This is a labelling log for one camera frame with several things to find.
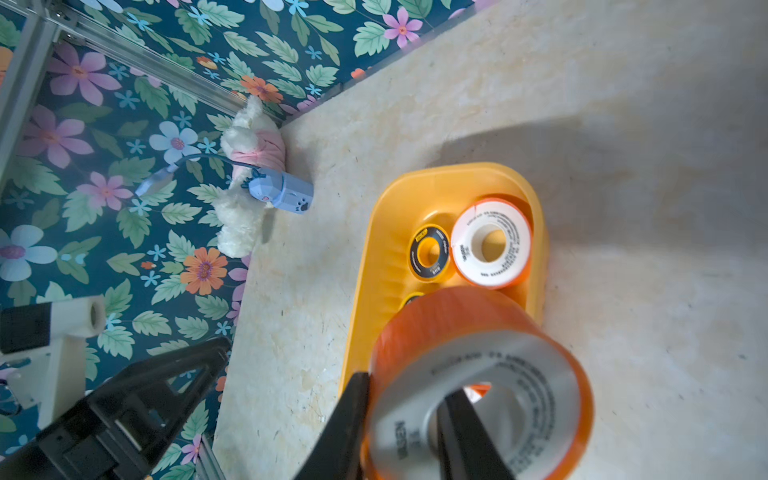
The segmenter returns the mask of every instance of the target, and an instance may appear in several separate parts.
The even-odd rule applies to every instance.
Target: yellow plastic tray
[[[549,235],[541,204],[528,181],[511,168],[492,163],[430,168],[403,175],[384,190],[371,214],[346,341],[340,395],[354,372],[368,370],[374,342],[410,293],[469,285],[455,268],[453,275],[441,283],[417,279],[409,266],[411,240],[427,223],[439,225],[450,235],[458,216],[486,197],[509,201],[531,224],[530,276],[519,285],[499,291],[541,325]]]

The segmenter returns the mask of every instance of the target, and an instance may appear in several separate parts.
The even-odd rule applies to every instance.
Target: plush toy
[[[232,161],[263,167],[275,174],[285,171],[283,137],[256,96],[251,96],[247,106],[235,115],[232,126],[221,136],[221,147]],[[218,249],[228,257],[242,258],[251,253],[261,236],[263,209],[271,207],[264,203],[271,198],[256,199],[243,186],[252,176],[252,169],[233,165],[229,189],[214,200],[216,215],[223,223]]]

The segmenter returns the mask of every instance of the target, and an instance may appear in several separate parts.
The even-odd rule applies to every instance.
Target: beige countertop
[[[544,328],[597,408],[572,478],[768,478],[767,19],[765,0],[505,0],[286,126],[316,197],[250,265],[227,478],[292,478],[330,416],[378,196],[472,161],[541,198]]]

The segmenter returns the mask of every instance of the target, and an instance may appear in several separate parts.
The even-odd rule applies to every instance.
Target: blue plush figure
[[[312,184],[291,174],[264,167],[253,169],[248,191],[253,198],[272,202],[276,208],[295,214],[306,212],[315,194]]]

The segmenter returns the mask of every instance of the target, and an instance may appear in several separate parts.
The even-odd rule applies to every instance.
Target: white thread seal tape
[[[486,261],[482,243],[491,232],[501,230],[504,251]],[[458,271],[475,285],[503,288],[524,272],[531,256],[531,228],[522,212],[505,200],[482,200],[458,218],[451,232],[451,251]]]

